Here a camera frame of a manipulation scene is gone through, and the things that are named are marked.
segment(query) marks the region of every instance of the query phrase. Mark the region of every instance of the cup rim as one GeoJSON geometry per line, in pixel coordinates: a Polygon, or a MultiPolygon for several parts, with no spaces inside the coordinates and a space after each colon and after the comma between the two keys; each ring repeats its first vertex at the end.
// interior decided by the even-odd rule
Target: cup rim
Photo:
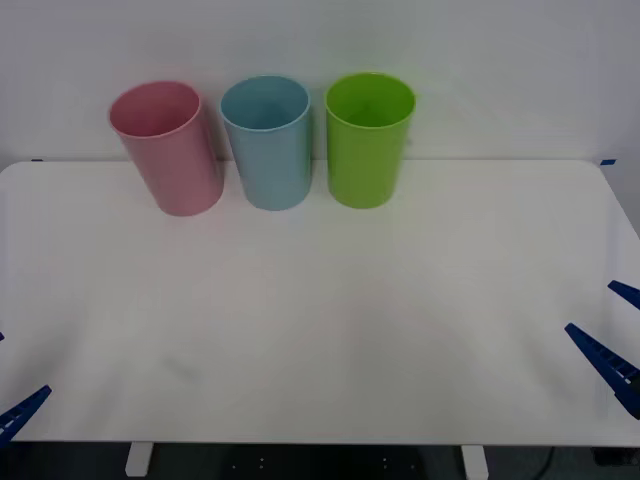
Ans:
{"type": "Polygon", "coordinates": [[[136,85],[134,87],[131,87],[130,89],[124,91],[123,93],[121,93],[118,98],[116,98],[113,103],[111,104],[111,107],[109,108],[109,125],[111,125],[111,128],[120,136],[122,137],[126,137],[126,138],[133,138],[136,140],[156,140],[158,138],[163,138],[163,137],[168,137],[169,135],[173,135],[174,133],[178,133],[179,131],[187,128],[189,125],[191,125],[196,117],[198,117],[198,115],[200,114],[200,112],[202,111],[202,105],[203,105],[203,101],[202,101],[202,95],[200,95],[200,92],[198,92],[195,88],[193,88],[191,85],[184,83],[184,82],[180,82],[178,80],[156,80],[153,82],[145,82],[145,83],[141,83],[139,85],[136,85]],[[162,84],[162,83],[169,83],[169,84],[173,84],[173,85],[180,85],[182,87],[186,87],[189,90],[191,90],[192,93],[195,94],[196,98],[198,99],[198,108],[196,108],[196,111],[194,112],[194,114],[189,117],[189,119],[184,122],[182,125],[180,125],[177,128],[174,128],[173,130],[170,130],[168,132],[164,132],[164,133],[160,133],[158,135],[144,135],[144,136],[140,136],[140,135],[131,135],[130,133],[125,133],[122,130],[120,130],[119,128],[116,128],[116,126],[113,124],[113,121],[111,120],[111,115],[113,112],[114,107],[116,106],[116,104],[122,100],[122,98],[124,98],[125,95],[128,95],[129,93],[132,93],[135,90],[138,90],[140,88],[144,88],[144,87],[148,87],[150,85],[157,85],[157,84],[162,84]]]}
{"type": "Polygon", "coordinates": [[[307,89],[307,87],[305,87],[302,83],[298,82],[297,80],[291,78],[291,77],[287,77],[286,75],[269,75],[269,74],[264,74],[264,75],[254,75],[252,77],[247,77],[243,80],[240,80],[239,82],[234,83],[233,85],[231,85],[222,95],[222,97],[220,98],[220,101],[218,102],[218,113],[220,113],[220,116],[222,117],[222,120],[225,121],[225,123],[228,123],[229,125],[236,127],[240,130],[244,130],[245,132],[253,132],[253,133],[270,133],[270,132],[275,132],[277,130],[282,130],[283,128],[287,128],[290,127],[291,125],[293,125],[294,123],[300,121],[309,111],[309,109],[311,108],[311,94],[309,93],[309,90],[307,89]],[[227,95],[227,93],[229,93],[229,91],[231,91],[232,88],[248,82],[250,80],[255,80],[258,78],[280,78],[280,79],[284,79],[284,80],[289,80],[290,82],[295,83],[296,85],[298,85],[299,87],[302,88],[302,90],[304,90],[305,95],[307,96],[307,105],[304,107],[304,110],[302,111],[302,113],[300,115],[298,115],[295,119],[291,120],[289,123],[285,123],[284,125],[280,125],[278,127],[273,127],[273,128],[249,128],[249,127],[243,127],[242,125],[238,125],[237,123],[232,122],[231,120],[229,120],[227,118],[227,116],[224,114],[224,112],[222,111],[222,101],[224,100],[224,97],[227,95]]]}
{"type": "Polygon", "coordinates": [[[324,92],[324,108],[326,109],[326,111],[329,113],[329,115],[331,115],[333,118],[335,118],[337,121],[339,121],[340,123],[347,125],[349,127],[352,128],[359,128],[362,130],[383,130],[385,128],[391,128],[391,127],[395,127],[396,125],[400,125],[403,122],[408,122],[412,115],[414,114],[414,112],[416,111],[416,104],[417,104],[417,97],[416,97],[416,93],[413,91],[413,89],[407,85],[405,82],[403,82],[402,80],[400,80],[398,77],[395,77],[393,75],[389,75],[388,73],[384,73],[384,72],[356,72],[356,73],[350,73],[348,75],[344,75],[343,77],[338,78],[335,82],[333,82],[331,84],[331,86],[329,88],[327,88],[327,90],[324,92]],[[398,120],[397,122],[394,123],[390,123],[388,125],[381,125],[379,127],[367,127],[364,125],[357,125],[355,123],[351,123],[351,122],[347,122],[346,120],[344,120],[343,118],[340,118],[338,115],[336,115],[334,112],[331,111],[331,108],[329,108],[329,92],[333,89],[333,87],[335,87],[336,85],[349,80],[353,77],[363,77],[363,76],[369,76],[369,75],[376,75],[376,76],[380,76],[380,77],[387,77],[395,82],[398,82],[399,84],[403,85],[404,87],[406,87],[410,92],[411,95],[413,96],[413,105],[411,106],[411,110],[409,111],[409,113],[407,113],[407,115],[405,115],[401,120],[398,120]]]}

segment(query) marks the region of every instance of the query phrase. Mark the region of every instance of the black cable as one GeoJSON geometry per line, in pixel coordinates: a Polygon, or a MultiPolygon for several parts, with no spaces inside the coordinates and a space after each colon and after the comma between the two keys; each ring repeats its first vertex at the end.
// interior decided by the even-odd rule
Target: black cable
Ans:
{"type": "Polygon", "coordinates": [[[540,480],[542,477],[545,476],[545,474],[549,470],[549,467],[551,466],[551,461],[553,460],[553,455],[555,453],[556,453],[556,447],[551,447],[549,449],[549,453],[547,454],[547,459],[545,460],[544,465],[542,465],[542,468],[538,470],[538,473],[536,473],[533,477],[531,477],[531,480],[540,480]]]}

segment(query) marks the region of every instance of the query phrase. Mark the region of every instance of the white wall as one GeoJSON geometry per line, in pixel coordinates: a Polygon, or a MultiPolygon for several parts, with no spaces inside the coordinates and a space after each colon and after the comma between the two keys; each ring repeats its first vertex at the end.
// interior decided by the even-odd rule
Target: white wall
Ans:
{"type": "Polygon", "coordinates": [[[291,75],[321,135],[321,92],[363,69],[421,95],[412,157],[617,156],[640,146],[638,25],[638,0],[3,0],[0,157],[122,156],[107,109],[151,79],[213,102],[291,75]]]}

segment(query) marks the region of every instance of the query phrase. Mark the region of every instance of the green cup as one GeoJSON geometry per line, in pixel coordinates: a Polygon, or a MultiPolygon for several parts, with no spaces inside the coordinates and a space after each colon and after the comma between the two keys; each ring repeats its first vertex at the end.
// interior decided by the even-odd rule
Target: green cup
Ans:
{"type": "Polygon", "coordinates": [[[325,94],[329,190],[349,207],[372,208],[393,195],[409,120],[411,89],[382,73],[357,73],[325,94]]]}

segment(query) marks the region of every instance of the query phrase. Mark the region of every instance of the floor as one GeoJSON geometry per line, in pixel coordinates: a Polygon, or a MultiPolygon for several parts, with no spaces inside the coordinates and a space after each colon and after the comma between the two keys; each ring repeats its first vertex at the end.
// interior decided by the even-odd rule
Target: floor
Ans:
{"type": "MultiPolygon", "coordinates": [[[[128,444],[14,443],[0,452],[0,479],[124,480],[128,444]]],[[[529,480],[548,448],[488,447],[491,480],[529,480]]],[[[158,444],[149,480],[464,480],[456,447],[306,447],[158,444]]],[[[599,467],[588,448],[558,448],[545,480],[640,479],[638,467],[599,467]]]]}

